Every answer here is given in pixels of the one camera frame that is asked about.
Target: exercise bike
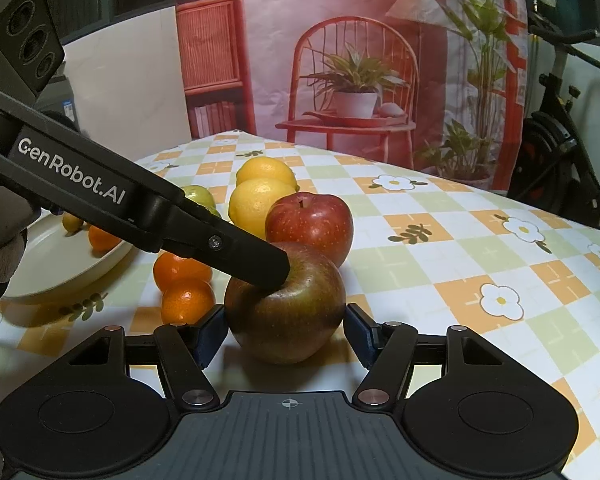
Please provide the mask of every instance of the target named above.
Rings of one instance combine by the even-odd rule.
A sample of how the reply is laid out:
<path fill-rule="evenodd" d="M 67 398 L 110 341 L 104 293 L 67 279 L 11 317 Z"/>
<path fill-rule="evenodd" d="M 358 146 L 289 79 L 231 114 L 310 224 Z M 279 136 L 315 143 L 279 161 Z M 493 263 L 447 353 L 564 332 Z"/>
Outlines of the exercise bike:
<path fill-rule="evenodd" d="M 570 116 L 580 91 L 569 86 L 569 99 L 560 97 L 569 55 L 600 69 L 600 62 L 572 45 L 598 37 L 596 30 L 565 36 L 537 12 L 529 13 L 529 33 L 555 48 L 554 66 L 541 74 L 544 86 L 540 109 L 525 119 L 522 144 L 507 196 L 574 222 L 600 229 L 600 183 Z"/>

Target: backdrop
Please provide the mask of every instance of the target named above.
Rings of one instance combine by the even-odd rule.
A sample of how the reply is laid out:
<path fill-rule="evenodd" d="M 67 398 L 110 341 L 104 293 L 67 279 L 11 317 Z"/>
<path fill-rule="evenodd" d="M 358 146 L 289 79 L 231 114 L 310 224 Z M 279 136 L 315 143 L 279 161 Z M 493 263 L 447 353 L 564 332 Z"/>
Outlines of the backdrop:
<path fill-rule="evenodd" d="M 238 127 L 509 186 L 525 96 L 524 0 L 178 2 L 193 137 Z M 376 107 L 392 102 L 401 118 L 343 122 L 330 92 L 315 95 L 321 84 L 306 76 L 329 73 L 327 55 L 347 58 L 347 46 L 395 70 L 404 83 L 385 88 Z"/>

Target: wicker cabinet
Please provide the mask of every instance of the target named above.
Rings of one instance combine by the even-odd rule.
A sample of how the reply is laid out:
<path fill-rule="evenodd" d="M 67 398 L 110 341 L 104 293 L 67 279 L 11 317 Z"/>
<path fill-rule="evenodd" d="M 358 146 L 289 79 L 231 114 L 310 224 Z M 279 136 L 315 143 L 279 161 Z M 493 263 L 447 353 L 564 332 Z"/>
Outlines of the wicker cabinet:
<path fill-rule="evenodd" d="M 176 6 L 176 23 L 192 136 L 233 128 L 256 134 L 244 1 Z M 200 110 L 206 116 L 206 131 L 200 131 Z"/>

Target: screw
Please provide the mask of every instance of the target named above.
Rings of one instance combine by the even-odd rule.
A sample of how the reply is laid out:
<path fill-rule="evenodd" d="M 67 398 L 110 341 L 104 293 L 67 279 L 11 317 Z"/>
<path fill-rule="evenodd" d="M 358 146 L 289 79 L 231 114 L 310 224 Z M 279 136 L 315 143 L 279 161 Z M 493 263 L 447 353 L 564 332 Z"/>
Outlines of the screw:
<path fill-rule="evenodd" d="M 182 394 L 182 400 L 189 406 L 204 406 L 214 400 L 211 392 L 196 388 Z"/>
<path fill-rule="evenodd" d="M 209 238 L 209 247 L 214 251 L 218 251 L 222 248 L 222 238 L 218 235 L 213 235 Z"/>
<path fill-rule="evenodd" d="M 358 394 L 358 400 L 367 406 L 380 406 L 389 400 L 389 394 L 384 390 L 362 390 Z"/>

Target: red apple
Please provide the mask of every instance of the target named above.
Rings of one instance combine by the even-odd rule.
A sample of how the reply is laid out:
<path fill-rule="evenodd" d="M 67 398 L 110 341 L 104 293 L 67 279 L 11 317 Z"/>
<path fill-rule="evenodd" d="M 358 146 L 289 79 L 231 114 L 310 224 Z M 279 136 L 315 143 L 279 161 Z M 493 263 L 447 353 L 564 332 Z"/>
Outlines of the red apple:
<path fill-rule="evenodd" d="M 339 267 L 351 249 L 353 218 L 343 199 L 301 191 L 274 203 L 265 232 L 267 242 L 311 245 Z"/>
<path fill-rule="evenodd" d="M 347 295 L 340 273 L 316 249 L 292 242 L 274 244 L 286 252 L 290 272 L 280 290 L 260 290 L 231 278 L 224 312 L 240 346 L 261 361 L 294 364 L 315 354 L 344 316 Z"/>

